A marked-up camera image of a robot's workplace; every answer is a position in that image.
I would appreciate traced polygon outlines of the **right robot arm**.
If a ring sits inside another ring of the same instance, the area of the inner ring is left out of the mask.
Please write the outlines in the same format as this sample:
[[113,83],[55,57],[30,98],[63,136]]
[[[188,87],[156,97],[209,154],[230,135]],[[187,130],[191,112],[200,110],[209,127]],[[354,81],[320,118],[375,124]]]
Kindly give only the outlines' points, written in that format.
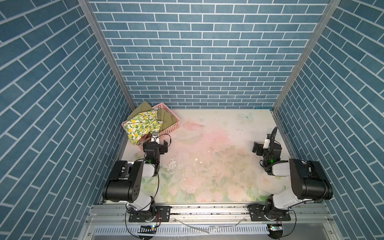
[[330,200],[332,186],[319,162],[281,159],[281,144],[268,137],[263,144],[254,143],[252,152],[263,157],[261,167],[269,176],[290,178],[291,186],[271,194],[264,204],[247,206],[251,221],[290,221],[291,208],[309,202]]

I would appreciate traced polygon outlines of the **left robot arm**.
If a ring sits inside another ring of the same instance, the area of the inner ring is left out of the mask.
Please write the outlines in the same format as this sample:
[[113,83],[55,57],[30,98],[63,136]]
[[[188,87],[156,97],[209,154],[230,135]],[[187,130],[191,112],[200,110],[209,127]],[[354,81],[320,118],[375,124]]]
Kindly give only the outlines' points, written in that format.
[[132,163],[116,161],[103,188],[103,199],[126,204],[130,223],[168,222],[170,206],[158,206],[155,196],[141,191],[143,177],[160,178],[160,158],[168,152],[169,143],[157,140],[143,145],[144,157]]

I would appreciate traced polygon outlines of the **lemon print skirt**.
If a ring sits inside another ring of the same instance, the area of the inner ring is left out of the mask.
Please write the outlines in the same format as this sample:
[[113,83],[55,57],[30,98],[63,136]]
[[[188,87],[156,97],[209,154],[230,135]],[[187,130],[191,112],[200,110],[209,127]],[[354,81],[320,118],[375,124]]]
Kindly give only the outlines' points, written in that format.
[[149,133],[158,133],[163,124],[158,119],[158,111],[151,110],[137,114],[132,119],[122,123],[126,131],[129,141],[133,145],[139,145],[142,137]]

